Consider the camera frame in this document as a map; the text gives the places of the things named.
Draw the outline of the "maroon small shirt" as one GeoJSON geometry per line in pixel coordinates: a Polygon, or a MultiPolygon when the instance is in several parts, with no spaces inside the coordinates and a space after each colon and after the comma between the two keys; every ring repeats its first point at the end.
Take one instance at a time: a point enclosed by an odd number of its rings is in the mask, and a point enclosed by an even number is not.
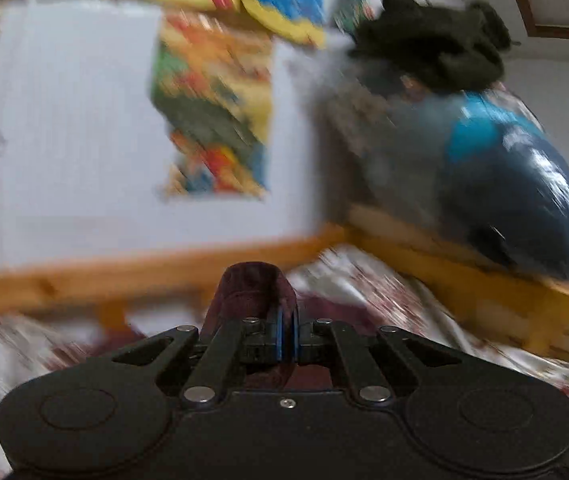
{"type": "Polygon", "coordinates": [[[245,385],[258,390],[282,390],[292,374],[292,367],[283,362],[283,322],[293,312],[299,313],[297,296],[278,266],[266,262],[237,263],[222,274],[205,315],[200,341],[208,341],[222,323],[231,320],[259,318],[278,323],[282,336],[278,363],[252,372],[245,385]]]}

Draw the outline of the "blue plastic bag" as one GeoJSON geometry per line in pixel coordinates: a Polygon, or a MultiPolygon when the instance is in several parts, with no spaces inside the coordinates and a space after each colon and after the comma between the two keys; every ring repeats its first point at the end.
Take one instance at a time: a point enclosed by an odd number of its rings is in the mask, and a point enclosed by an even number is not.
{"type": "Polygon", "coordinates": [[[326,110],[384,212],[506,269],[569,281],[569,166],[512,93],[354,81],[326,110]]]}

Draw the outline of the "floral white bedspread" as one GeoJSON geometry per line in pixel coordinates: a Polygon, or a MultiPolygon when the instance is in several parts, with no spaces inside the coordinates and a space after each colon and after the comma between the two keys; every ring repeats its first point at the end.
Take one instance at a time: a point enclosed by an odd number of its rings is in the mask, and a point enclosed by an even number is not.
{"type": "Polygon", "coordinates": [[[569,479],[569,364],[481,344],[420,282],[352,247],[283,273],[300,321],[352,325],[390,405],[182,405],[202,326],[98,347],[0,318],[0,479],[569,479]]]}

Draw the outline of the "colourful patterned cloth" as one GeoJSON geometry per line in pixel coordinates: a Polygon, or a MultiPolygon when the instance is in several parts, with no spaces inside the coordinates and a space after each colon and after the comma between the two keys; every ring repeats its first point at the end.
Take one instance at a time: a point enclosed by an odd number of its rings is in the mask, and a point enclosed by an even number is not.
{"type": "Polygon", "coordinates": [[[150,98],[176,151],[165,197],[264,196],[273,53],[265,32],[164,13],[150,98]]]}

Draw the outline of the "dark green fuzzy garment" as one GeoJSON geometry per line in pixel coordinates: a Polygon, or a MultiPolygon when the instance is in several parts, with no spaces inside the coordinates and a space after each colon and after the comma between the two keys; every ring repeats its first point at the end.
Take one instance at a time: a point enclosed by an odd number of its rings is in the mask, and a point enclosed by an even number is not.
{"type": "Polygon", "coordinates": [[[351,55],[372,58],[434,92],[483,91],[503,78],[510,32],[490,3],[462,9],[382,0],[377,18],[357,25],[351,55]]]}

